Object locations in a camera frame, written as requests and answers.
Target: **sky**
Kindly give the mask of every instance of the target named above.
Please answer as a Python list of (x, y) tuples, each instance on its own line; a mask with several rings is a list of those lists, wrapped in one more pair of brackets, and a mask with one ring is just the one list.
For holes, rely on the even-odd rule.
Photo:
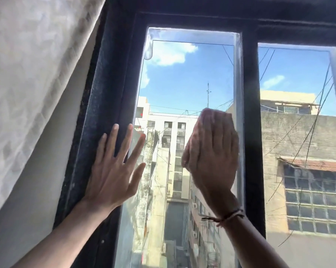
[[(223, 46), (224, 34), (216, 33), (205, 31), (199, 33), (200, 37), (189, 31), (170, 31), (169, 36), (162, 35), (164, 32), (152, 35), (153, 39), (170, 41), (154, 40), (152, 58), (143, 62), (139, 95), (148, 98), (151, 111), (174, 114), (201, 111), (207, 107), (208, 83), (211, 91), (209, 107), (227, 109), (233, 99), (233, 46)], [(218, 44), (197, 41), (217, 41)], [(232, 44), (231, 37), (225, 41)], [(314, 93), (317, 96), (324, 85), (329, 53), (309, 49), (276, 49), (264, 44), (259, 47), (259, 62), (261, 90)], [(326, 85), (322, 101), (332, 83), (333, 78)], [(316, 99), (316, 103), (319, 102), (320, 96)], [(328, 94), (321, 115), (336, 116), (334, 88)]]

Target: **white cloud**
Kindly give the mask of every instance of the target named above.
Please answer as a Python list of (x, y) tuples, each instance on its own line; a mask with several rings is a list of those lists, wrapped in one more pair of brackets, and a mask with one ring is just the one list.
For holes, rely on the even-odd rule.
[(175, 63), (184, 63), (187, 53), (196, 52), (198, 47), (187, 42), (168, 42), (158, 41), (153, 42), (153, 56), (150, 60), (145, 60), (142, 67), (142, 76), (140, 88), (145, 88), (149, 83), (147, 65), (155, 66), (171, 66)]
[(269, 80), (264, 81), (262, 84), (262, 89), (270, 89), (275, 85), (278, 85), (280, 82), (282, 82), (285, 79), (283, 75), (277, 75), (273, 78), (270, 78)]

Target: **rooftop antenna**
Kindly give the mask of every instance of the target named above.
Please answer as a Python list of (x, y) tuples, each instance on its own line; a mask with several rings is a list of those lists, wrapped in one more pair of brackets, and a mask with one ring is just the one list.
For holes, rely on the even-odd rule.
[(207, 106), (207, 108), (209, 108), (209, 93), (211, 93), (211, 91), (209, 91), (209, 83), (208, 83), (208, 90), (207, 90), (207, 93), (208, 93), (208, 106)]

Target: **awning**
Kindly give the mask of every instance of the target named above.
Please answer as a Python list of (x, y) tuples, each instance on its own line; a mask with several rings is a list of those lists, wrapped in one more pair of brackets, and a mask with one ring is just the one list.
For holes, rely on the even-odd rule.
[(306, 162), (305, 159), (287, 159), (282, 157), (279, 157), (279, 160), (294, 167), (336, 172), (336, 161), (307, 160)]

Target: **bracelet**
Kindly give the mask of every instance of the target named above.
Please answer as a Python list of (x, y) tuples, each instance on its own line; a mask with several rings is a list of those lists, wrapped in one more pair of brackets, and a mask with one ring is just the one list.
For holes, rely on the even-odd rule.
[(241, 218), (244, 218), (245, 213), (244, 213), (243, 209), (239, 208), (237, 210), (234, 210), (232, 213), (227, 214), (226, 216), (224, 216), (221, 219), (216, 218), (216, 217), (207, 216), (207, 217), (202, 217), (201, 220), (202, 221), (216, 222), (216, 223), (218, 223), (217, 226), (221, 226), (224, 222), (231, 220), (235, 216), (239, 216)]

